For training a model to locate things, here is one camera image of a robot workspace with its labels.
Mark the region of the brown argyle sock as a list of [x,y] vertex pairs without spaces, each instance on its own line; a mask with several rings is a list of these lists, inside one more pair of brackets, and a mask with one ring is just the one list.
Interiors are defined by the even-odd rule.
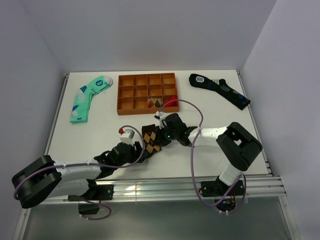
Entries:
[[152,157],[154,154],[160,152],[162,150],[160,144],[156,140],[156,125],[145,125],[142,126],[142,137],[143,137],[143,144],[144,144],[144,153],[143,157],[148,159]]

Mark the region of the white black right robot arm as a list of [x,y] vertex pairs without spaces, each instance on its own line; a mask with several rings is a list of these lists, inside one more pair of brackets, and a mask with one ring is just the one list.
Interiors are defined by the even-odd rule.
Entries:
[[187,126],[177,113],[157,111],[154,117],[159,120],[156,140],[162,147],[177,141],[184,147],[205,146],[222,150],[229,161],[216,183],[216,189],[222,195],[233,190],[236,179],[248,170],[263,150],[262,144],[238,122],[218,128],[200,128]]

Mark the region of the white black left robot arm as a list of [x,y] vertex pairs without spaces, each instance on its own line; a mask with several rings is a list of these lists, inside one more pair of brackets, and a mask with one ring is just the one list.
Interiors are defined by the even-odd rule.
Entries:
[[12,177],[14,198],[24,209],[35,207],[47,198],[65,195],[91,200],[98,193],[96,180],[149,157],[150,153],[138,141],[120,142],[86,162],[57,163],[50,155],[43,155]]

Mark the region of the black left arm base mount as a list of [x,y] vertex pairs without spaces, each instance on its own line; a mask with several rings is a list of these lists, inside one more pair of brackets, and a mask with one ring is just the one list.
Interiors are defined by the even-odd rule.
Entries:
[[[91,187],[86,193],[81,196],[69,195],[68,202],[84,202],[78,204],[78,213],[81,218],[91,221],[104,220],[108,218],[112,210],[109,206],[102,203],[102,201],[110,201],[113,199],[114,185],[97,185]],[[101,217],[93,217],[100,209],[107,209],[108,214]]]

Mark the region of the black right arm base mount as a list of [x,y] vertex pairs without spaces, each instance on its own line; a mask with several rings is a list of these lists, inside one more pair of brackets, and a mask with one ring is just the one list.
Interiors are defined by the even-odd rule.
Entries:
[[[219,211],[232,211],[237,207],[237,196],[242,196],[242,199],[245,199],[247,193],[246,181],[238,180],[230,192],[226,195],[219,204],[216,205],[216,208]],[[212,181],[202,181],[201,187],[198,190],[198,193],[205,198],[213,197],[214,202],[218,202],[219,199],[225,194],[225,192],[230,188],[219,179]]]

